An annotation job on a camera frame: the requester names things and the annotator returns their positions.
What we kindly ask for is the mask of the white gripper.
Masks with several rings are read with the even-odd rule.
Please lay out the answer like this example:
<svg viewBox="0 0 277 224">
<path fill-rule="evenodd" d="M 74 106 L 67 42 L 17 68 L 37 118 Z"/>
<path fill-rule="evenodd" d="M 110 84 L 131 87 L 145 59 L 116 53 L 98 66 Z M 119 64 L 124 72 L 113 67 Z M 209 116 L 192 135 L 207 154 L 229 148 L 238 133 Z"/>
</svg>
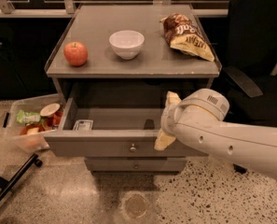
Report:
<svg viewBox="0 0 277 224">
<path fill-rule="evenodd" d="M 180 103 L 181 99 L 177 93 L 168 91 L 166 95 L 165 105 L 167 105 L 161 115 L 160 126 L 154 149 L 157 151 L 165 150 L 175 141 L 175 137 L 179 134 L 180 125 L 186 125 L 187 109 L 186 104 Z"/>
</svg>

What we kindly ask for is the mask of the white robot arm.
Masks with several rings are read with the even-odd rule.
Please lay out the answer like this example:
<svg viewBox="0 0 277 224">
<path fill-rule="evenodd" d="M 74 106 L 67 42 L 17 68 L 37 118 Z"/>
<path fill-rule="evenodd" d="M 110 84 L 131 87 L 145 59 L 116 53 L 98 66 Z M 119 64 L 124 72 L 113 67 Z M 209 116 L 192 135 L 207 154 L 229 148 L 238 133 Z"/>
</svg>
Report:
<svg viewBox="0 0 277 224">
<path fill-rule="evenodd" d="M 185 99 L 169 91 L 154 149 L 174 141 L 277 180 L 277 128 L 225 122 L 229 101 L 200 89 Z"/>
</svg>

